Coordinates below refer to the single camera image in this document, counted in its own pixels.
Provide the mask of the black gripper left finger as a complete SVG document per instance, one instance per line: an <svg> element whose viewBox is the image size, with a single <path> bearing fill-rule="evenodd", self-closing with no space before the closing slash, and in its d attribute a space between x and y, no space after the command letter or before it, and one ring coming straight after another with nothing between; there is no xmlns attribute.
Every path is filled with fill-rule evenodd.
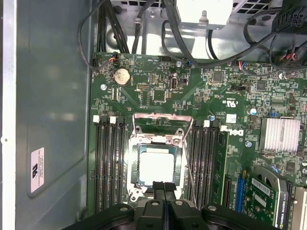
<svg viewBox="0 0 307 230"><path fill-rule="evenodd" d="M128 204L113 205L76 222L66 230L162 230L165 219L165 184L153 182L154 199L137 208Z"/></svg>

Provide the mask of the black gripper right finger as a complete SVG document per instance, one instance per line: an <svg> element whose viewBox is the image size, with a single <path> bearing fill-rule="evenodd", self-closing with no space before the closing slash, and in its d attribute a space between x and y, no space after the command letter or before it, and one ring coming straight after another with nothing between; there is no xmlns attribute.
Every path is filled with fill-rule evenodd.
<svg viewBox="0 0 307 230"><path fill-rule="evenodd" d="M201 210L190 206L187 200L176 199L174 183L165 183L166 202L170 208L173 226L176 230L275 230L263 221L210 203Z"/></svg>

